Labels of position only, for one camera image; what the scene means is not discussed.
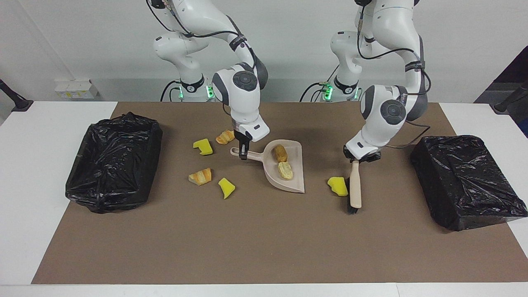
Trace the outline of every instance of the black plastic bag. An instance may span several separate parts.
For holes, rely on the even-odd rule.
[[[447,229],[474,229],[528,216],[526,204],[478,137],[424,137],[411,162],[432,218]]]
[[[90,125],[66,182],[66,197],[99,214],[144,204],[162,134],[156,120],[133,113]]]

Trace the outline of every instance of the dustpan handle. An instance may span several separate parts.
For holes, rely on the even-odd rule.
[[[240,152],[240,150],[238,149],[238,147],[232,147],[231,148],[231,154],[233,156],[237,156],[238,157],[238,153]],[[250,160],[253,160],[253,161],[259,161],[259,162],[264,162],[263,158],[262,158],[262,154],[259,154],[259,153],[255,153],[255,152],[252,152],[252,151],[248,151],[248,159]]]

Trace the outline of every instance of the black stand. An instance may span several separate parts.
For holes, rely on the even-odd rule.
[[[26,100],[26,98],[20,96],[10,87],[8,87],[3,80],[0,79],[0,89],[6,93],[6,95],[15,102],[15,107],[12,109],[13,112],[25,112],[33,104],[33,100]]]
[[[525,81],[519,89],[516,89],[511,95],[508,96],[503,102],[492,106],[494,110],[503,113],[508,109],[508,105],[523,99],[528,96],[528,80]]]

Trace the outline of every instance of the black cable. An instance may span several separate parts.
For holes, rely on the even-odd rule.
[[[407,124],[409,125],[412,125],[412,126],[416,126],[416,127],[422,127],[422,128],[425,128],[425,130],[422,131],[422,133],[420,133],[418,136],[416,136],[411,142],[409,142],[408,144],[406,145],[386,145],[385,147],[389,147],[391,149],[397,149],[397,150],[402,150],[406,147],[409,147],[411,146],[416,140],[418,140],[418,138],[422,137],[429,129],[431,129],[431,126],[429,125],[421,125],[421,124],[415,124],[413,122],[410,122],[410,121],[405,121]]]
[[[178,19],[178,17],[176,16],[176,14],[172,14],[172,16],[176,19],[176,21],[178,22],[178,24],[180,25],[180,27],[182,27],[183,31],[185,31],[185,37],[189,38],[189,37],[194,37],[194,38],[207,38],[207,37],[212,37],[212,36],[216,36],[216,35],[220,35],[220,34],[235,34],[237,37],[240,37],[240,36],[243,36],[241,33],[239,32],[235,32],[235,31],[217,31],[217,32],[213,32],[213,33],[209,33],[209,34],[206,34],[206,35],[196,35],[194,33],[191,33],[189,30],[187,30],[187,28],[183,25],[183,23],[180,21],[180,19]],[[246,45],[246,47],[249,49],[249,52],[251,54],[251,57],[253,58],[253,69],[255,69],[255,67],[257,66],[257,56],[255,55],[255,52],[253,51],[253,48],[249,47],[249,45],[244,41],[243,44]]]
[[[332,76],[334,76],[334,73],[337,71],[337,68],[339,68],[339,64],[335,67],[334,71],[332,71],[332,74],[328,77],[328,79],[326,81],[330,82],[330,79],[332,78]],[[320,92],[323,92],[324,90],[324,86],[321,87],[321,90],[319,90]]]
[[[339,64],[335,67],[334,71],[332,72],[332,74],[328,77],[328,79],[326,81],[330,82],[330,78],[332,78],[332,76],[334,76],[335,72],[337,71],[337,68],[339,68]]]
[[[228,112],[225,111],[225,104],[222,104],[222,109],[224,110],[226,115],[231,116],[231,114],[229,114]]]
[[[177,87],[177,88],[172,88],[172,89],[168,92],[168,100],[169,100],[170,102],[172,102],[172,91],[174,91],[174,90],[179,90],[179,89],[180,89],[179,87]]]
[[[361,58],[365,59],[365,60],[374,60],[374,59],[377,59],[377,58],[380,58],[380,57],[383,57],[384,55],[387,55],[387,54],[390,54],[390,53],[394,53],[394,52],[398,52],[398,51],[410,51],[412,53],[415,53],[413,50],[411,49],[407,49],[407,48],[400,48],[400,49],[395,49],[395,50],[391,50],[391,51],[388,51],[386,53],[383,53],[383,54],[379,54],[375,57],[370,57],[370,58],[367,58],[365,57],[362,53],[361,53],[361,48],[360,48],[360,37],[361,37],[361,29],[363,28],[363,14],[365,12],[365,6],[363,6],[363,9],[361,9],[361,15],[360,15],[360,23],[361,25],[359,26],[358,28],[358,31],[357,31],[357,52],[360,54]],[[425,69],[420,69],[423,74],[425,75],[425,77],[427,78],[427,80],[429,81],[429,87],[427,88],[427,90],[423,91],[423,92],[420,92],[420,93],[410,93],[408,95],[411,95],[411,96],[420,96],[420,95],[425,95],[427,94],[430,90],[431,90],[431,85],[432,85],[432,82],[431,82],[431,78],[429,77],[429,75],[427,75],[427,73],[425,72]]]
[[[177,81],[177,80],[172,80],[171,82],[169,82],[166,86],[165,86],[165,89],[163,89],[163,92],[162,92],[162,97],[159,99],[159,102],[163,102],[163,97],[165,97],[165,92],[167,92],[167,89],[173,84],[173,83],[182,83],[181,81]]]
[[[319,95],[323,92],[321,90],[317,90],[315,91],[313,94],[312,94],[312,98],[310,99],[310,102],[314,102],[314,96],[315,94],[317,94],[319,92]]]
[[[152,15],[158,20],[158,22],[163,26],[163,28],[165,28],[167,31],[170,31],[170,32],[174,32],[172,31],[171,29],[167,28],[167,26],[165,26],[165,24],[159,19],[159,17],[154,13],[154,10],[152,10],[152,7],[150,6],[150,4],[148,3],[148,0],[145,0],[145,2],[147,3],[147,6],[148,6],[148,9],[150,9],[150,12],[152,12]]]
[[[391,51],[388,51],[386,53],[383,53],[383,54],[379,54],[375,57],[365,57],[362,53],[361,53],[361,49],[360,49],[360,35],[361,35],[361,29],[363,28],[363,14],[365,12],[365,6],[363,7],[363,9],[361,10],[361,15],[360,15],[360,22],[361,22],[361,25],[358,26],[358,31],[357,31],[357,51],[358,53],[360,54],[361,58],[365,59],[365,60],[374,60],[374,59],[377,59],[377,58],[381,58],[383,57],[384,55],[388,55],[390,53],[394,53],[394,52],[398,52],[398,51],[410,51],[412,53],[414,53],[413,50],[411,49],[407,49],[407,48],[400,48],[400,49],[395,49],[395,50],[391,50]]]
[[[176,19],[176,21],[178,22],[178,24],[180,25],[180,27],[182,27],[183,31],[185,31],[187,37],[206,38],[206,37],[211,37],[211,36],[215,36],[215,35],[219,35],[219,34],[225,34],[225,33],[235,34],[236,36],[240,36],[239,33],[237,33],[237,32],[233,32],[233,31],[217,31],[217,32],[213,32],[213,33],[206,34],[206,35],[196,35],[196,34],[194,34],[194,33],[191,33],[189,30],[187,30],[187,28],[185,28],[185,26],[182,24],[182,22],[180,21],[180,19],[178,19],[178,17],[176,16],[176,14],[173,13],[172,16]]]
[[[429,86],[427,87],[427,90],[420,92],[420,93],[409,93],[407,95],[411,95],[411,96],[425,95],[431,90],[431,85],[432,85],[431,78],[429,77],[429,75],[427,75],[427,72],[425,71],[425,69],[421,69],[421,71],[423,75],[427,78],[427,80],[429,81]]]
[[[308,91],[309,91],[311,88],[313,88],[313,87],[315,87],[315,86],[318,86],[318,85],[319,85],[319,83],[318,83],[318,82],[315,82],[315,83],[311,84],[310,86],[308,86],[308,88],[306,88],[306,90],[304,90],[303,95],[300,97],[299,102],[303,102],[303,99],[304,99],[304,96],[306,95],[306,93],[308,93]]]

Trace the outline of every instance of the brown paper mat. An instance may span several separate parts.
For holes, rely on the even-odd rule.
[[[113,116],[128,111],[157,119],[164,131],[149,202],[105,215],[70,203],[34,284],[528,281],[508,225],[456,233],[433,222],[410,150],[384,149],[382,160],[361,164],[364,208],[346,214],[326,181],[350,173],[342,147],[364,123],[357,103],[262,105],[271,133],[251,149],[301,142],[306,194],[273,188],[260,163],[229,154],[236,142],[214,142],[230,127],[219,104],[119,103]],[[418,122],[431,135],[454,135],[438,104]],[[406,126],[392,144],[419,132]],[[215,154],[200,156],[192,143],[206,137]],[[187,181],[209,166],[213,182]],[[223,177],[237,186],[225,201]]]

